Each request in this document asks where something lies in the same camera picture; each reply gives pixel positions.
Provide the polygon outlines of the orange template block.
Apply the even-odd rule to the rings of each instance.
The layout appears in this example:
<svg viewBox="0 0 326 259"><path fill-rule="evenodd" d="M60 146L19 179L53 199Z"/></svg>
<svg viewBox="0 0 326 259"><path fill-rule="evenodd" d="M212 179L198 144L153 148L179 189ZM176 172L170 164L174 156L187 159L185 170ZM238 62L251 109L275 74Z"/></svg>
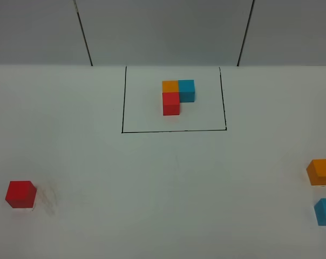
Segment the orange template block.
<svg viewBox="0 0 326 259"><path fill-rule="evenodd" d="M179 92L177 80L162 81L162 93Z"/></svg>

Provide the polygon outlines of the blue template block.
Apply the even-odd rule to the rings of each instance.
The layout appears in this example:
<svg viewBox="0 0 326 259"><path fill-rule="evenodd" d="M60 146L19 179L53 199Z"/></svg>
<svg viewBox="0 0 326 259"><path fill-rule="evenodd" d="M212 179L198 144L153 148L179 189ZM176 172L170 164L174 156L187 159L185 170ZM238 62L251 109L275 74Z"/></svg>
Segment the blue template block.
<svg viewBox="0 0 326 259"><path fill-rule="evenodd" d="M181 103L195 102L194 80L179 80L179 98Z"/></svg>

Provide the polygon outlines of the red template block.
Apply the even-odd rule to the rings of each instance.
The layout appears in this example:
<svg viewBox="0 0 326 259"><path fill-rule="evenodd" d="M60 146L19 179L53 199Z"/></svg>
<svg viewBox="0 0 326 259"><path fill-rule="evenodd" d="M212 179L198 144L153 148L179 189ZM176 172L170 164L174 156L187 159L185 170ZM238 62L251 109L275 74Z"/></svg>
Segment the red template block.
<svg viewBox="0 0 326 259"><path fill-rule="evenodd" d="M178 92L164 92L162 94L163 115L180 114L180 98Z"/></svg>

